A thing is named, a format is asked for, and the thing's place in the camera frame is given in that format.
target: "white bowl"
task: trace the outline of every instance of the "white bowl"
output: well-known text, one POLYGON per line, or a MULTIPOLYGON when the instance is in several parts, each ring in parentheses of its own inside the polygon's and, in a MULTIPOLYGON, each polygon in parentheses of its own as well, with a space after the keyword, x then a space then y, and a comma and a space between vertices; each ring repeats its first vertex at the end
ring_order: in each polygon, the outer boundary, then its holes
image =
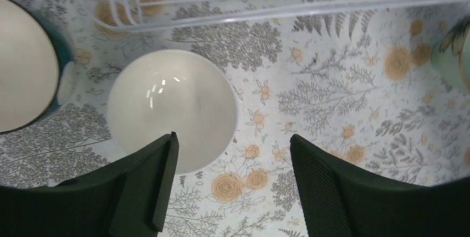
POLYGON ((237 101, 227 78, 208 59, 184 50, 160 50, 127 66, 108 101, 111 135, 131 154, 176 132, 177 174, 216 160, 237 128, 237 101))

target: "floral pattern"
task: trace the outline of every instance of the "floral pattern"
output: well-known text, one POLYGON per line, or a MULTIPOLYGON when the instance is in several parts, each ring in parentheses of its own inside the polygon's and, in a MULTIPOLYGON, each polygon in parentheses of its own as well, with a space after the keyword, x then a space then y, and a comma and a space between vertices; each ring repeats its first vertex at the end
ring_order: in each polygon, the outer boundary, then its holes
MULTIPOLYGON (((54 185, 124 156, 106 125, 114 79, 153 50, 183 49, 214 62, 237 94, 239 126, 218 160, 175 177, 162 237, 308 236, 289 139, 399 181, 433 186, 470 175, 470 99, 432 70, 432 48, 469 9, 458 4, 298 16, 127 33, 110 3, 88 14, 75 0, 16 0, 72 35, 70 103, 0 136, 0 184, 54 185)), ((148 6, 134 20, 180 20, 263 9, 266 1, 148 6)), ((458 52, 459 31, 444 47, 458 52)))

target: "mug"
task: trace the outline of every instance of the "mug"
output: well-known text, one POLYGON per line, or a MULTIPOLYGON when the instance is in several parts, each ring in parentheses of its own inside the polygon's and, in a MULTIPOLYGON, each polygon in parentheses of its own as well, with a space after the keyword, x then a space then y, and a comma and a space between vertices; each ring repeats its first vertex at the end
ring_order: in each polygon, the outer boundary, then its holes
POLYGON ((451 86, 462 92, 470 92, 470 42, 467 41, 470 16, 461 19, 436 44, 431 63, 451 86))
POLYGON ((78 78, 70 43, 38 12, 0 0, 0 134, 49 116, 78 78))

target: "patterned surface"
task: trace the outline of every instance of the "patterned surface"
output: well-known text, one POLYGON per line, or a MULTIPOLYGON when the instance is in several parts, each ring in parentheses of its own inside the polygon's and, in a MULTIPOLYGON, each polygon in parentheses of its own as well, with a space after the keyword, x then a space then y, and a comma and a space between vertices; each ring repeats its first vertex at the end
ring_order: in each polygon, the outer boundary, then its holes
MULTIPOLYGON (((76 0, 17 1, 71 34, 80 82, 53 116, 0 136, 1 184, 54 185, 121 158, 104 116, 110 87, 133 59, 165 48, 191 50, 224 70, 240 118, 211 167, 175 177, 162 236, 306 236, 288 147, 294 133, 404 182, 431 186, 470 174, 470 98, 429 64, 430 49, 466 6, 117 33, 97 28, 76 0)), ((202 3, 172 16, 221 12, 202 3)))

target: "mug rim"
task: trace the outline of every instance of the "mug rim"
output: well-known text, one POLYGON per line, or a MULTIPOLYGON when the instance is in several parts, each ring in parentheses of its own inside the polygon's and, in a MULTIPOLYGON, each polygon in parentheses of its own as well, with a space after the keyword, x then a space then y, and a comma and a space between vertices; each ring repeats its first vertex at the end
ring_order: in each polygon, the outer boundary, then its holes
POLYGON ((29 121, 28 123, 26 123, 22 126, 19 126, 17 128, 11 129, 11 130, 0 132, 0 135, 5 135, 5 134, 8 134, 8 133, 19 131, 19 130, 21 130, 23 128, 26 128, 26 127, 30 126, 31 124, 37 122, 38 120, 40 120, 48 112, 49 108, 52 106, 52 103, 54 102, 54 99, 57 98, 57 93, 59 91, 60 77, 62 75, 62 72, 60 71, 59 54, 58 54, 57 46, 52 42, 52 39, 51 39, 49 33, 46 31, 44 24, 42 22, 40 22, 38 17, 36 15, 34 15, 33 12, 30 12, 29 10, 25 9, 18 2, 14 1, 14 0, 6 0, 6 1, 8 1, 8 2, 12 3, 13 5, 17 6, 20 10, 26 12, 30 16, 30 18, 32 20, 34 20, 40 26, 40 29, 45 34, 45 36, 48 38, 49 44, 51 44, 52 48, 54 49, 55 64, 56 64, 56 67, 57 67, 58 78, 57 78, 57 81, 55 82, 54 95, 51 97, 49 103, 44 107, 44 110, 38 116, 36 116, 34 119, 32 119, 31 121, 29 121))

